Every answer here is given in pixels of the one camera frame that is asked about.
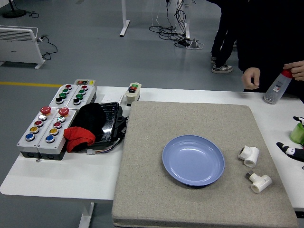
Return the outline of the person's right hand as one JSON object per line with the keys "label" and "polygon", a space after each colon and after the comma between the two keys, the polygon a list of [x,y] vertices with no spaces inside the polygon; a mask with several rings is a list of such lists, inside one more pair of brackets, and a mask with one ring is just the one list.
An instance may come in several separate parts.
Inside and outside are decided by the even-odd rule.
{"label": "person's right hand", "polygon": [[242,83],[245,89],[254,90],[259,88],[260,69],[250,67],[242,75]]}

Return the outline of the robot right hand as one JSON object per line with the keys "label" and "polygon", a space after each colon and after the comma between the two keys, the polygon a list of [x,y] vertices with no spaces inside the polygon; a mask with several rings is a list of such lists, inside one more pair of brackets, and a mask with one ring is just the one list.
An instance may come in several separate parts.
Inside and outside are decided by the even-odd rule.
{"label": "robot right hand", "polygon": [[[291,131],[289,138],[294,143],[304,145],[304,118],[303,117],[293,117],[299,123],[296,127]],[[304,149],[294,148],[287,145],[284,145],[281,142],[277,142],[276,145],[280,148],[280,150],[286,154],[289,158],[294,160],[303,162],[304,161]]]}

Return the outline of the person's left hand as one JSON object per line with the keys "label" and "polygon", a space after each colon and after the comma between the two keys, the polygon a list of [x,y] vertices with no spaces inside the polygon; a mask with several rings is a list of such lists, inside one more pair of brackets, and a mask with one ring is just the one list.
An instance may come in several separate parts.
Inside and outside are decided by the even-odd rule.
{"label": "person's left hand", "polygon": [[292,76],[297,81],[304,81],[304,61],[297,61],[288,64],[284,64],[284,68],[290,70]]}

